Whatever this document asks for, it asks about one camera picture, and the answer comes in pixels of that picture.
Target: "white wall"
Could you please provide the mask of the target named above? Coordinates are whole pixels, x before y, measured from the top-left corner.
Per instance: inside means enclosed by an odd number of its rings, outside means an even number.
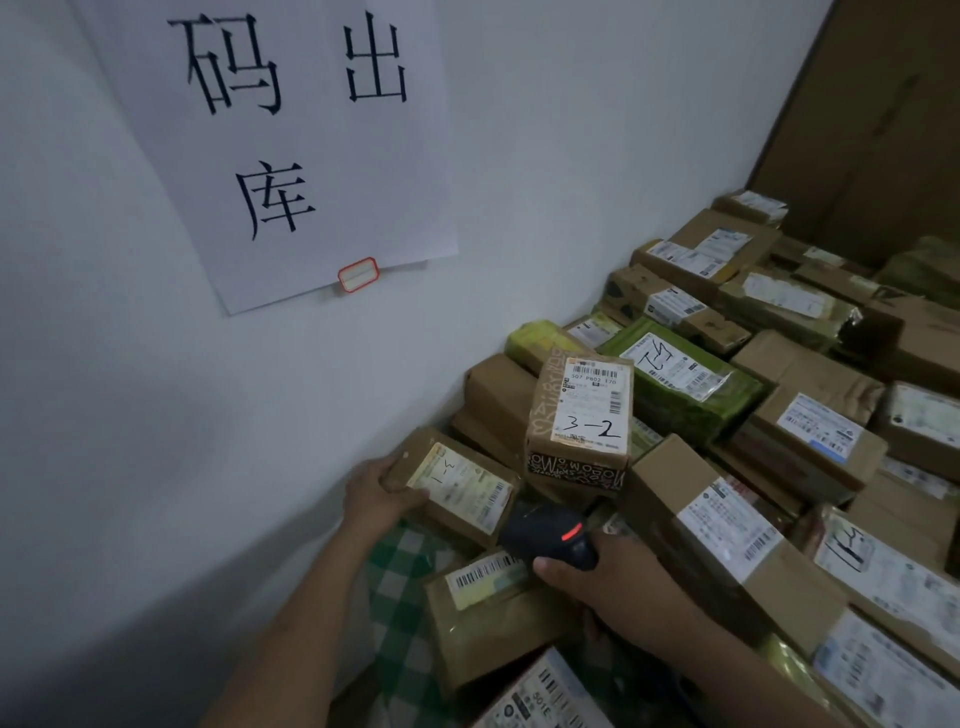
[[[743,183],[828,0],[439,5],[461,254],[228,318],[64,2],[0,3],[0,721],[199,710],[355,461]]]

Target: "red light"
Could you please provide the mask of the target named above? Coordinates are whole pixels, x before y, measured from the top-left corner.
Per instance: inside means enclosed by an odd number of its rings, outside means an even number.
[[[561,541],[569,541],[582,530],[584,530],[584,525],[582,523],[577,523],[575,526],[573,526],[573,528],[563,534]]]

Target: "person's left arm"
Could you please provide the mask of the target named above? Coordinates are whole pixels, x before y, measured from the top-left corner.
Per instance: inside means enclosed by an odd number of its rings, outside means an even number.
[[[428,500],[425,491],[383,490],[379,480],[392,463],[367,463],[348,483],[343,522],[201,728],[326,726],[353,583],[376,542]]]

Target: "checkered tablecloth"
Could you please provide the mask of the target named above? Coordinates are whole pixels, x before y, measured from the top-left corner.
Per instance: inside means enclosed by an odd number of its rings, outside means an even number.
[[[444,541],[402,523],[377,544],[367,563],[376,670],[392,728],[459,728],[467,718],[444,703],[433,678],[420,585],[454,558]],[[614,725],[649,724],[660,709],[636,697],[632,687],[642,678],[609,640],[584,640],[563,654]]]

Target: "red-bordered sticker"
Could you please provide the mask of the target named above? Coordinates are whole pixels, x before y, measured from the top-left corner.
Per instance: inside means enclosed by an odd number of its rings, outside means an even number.
[[[340,279],[340,285],[343,286],[345,291],[353,293],[354,291],[359,291],[365,285],[370,285],[375,280],[378,280],[380,278],[380,269],[375,259],[365,257],[362,260],[357,260],[355,263],[341,268],[337,274],[337,278]]]

